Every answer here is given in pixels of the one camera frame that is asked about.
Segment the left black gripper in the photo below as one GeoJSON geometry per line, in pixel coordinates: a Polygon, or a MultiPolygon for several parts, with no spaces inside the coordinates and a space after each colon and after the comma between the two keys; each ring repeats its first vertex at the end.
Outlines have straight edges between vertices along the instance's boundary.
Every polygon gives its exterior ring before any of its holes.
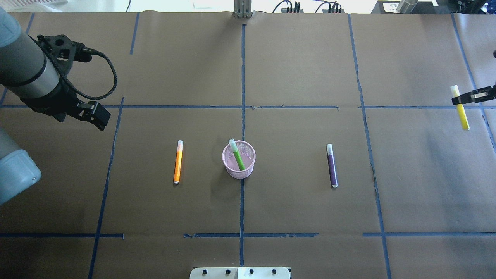
{"type": "Polygon", "coordinates": [[[20,100],[33,111],[52,116],[59,122],[64,122],[66,116],[71,116],[104,131],[110,120],[110,112],[104,106],[98,101],[84,103],[79,100],[76,92],[62,79],[45,96],[20,100]]]}

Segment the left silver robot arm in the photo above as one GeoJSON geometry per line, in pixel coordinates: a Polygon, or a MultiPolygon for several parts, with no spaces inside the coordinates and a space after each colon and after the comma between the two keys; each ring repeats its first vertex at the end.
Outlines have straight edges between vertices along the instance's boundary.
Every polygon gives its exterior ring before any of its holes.
{"type": "MultiPolygon", "coordinates": [[[[0,12],[0,81],[30,109],[64,122],[71,116],[104,130],[110,112],[99,100],[109,97],[117,87],[114,65],[102,52],[74,42],[65,35],[38,35],[24,32],[16,18],[0,12]],[[113,75],[112,88],[94,97],[78,90],[68,75],[74,62],[103,58],[113,75]]],[[[28,152],[1,129],[0,202],[4,204],[38,182],[42,173],[28,152]]]]}

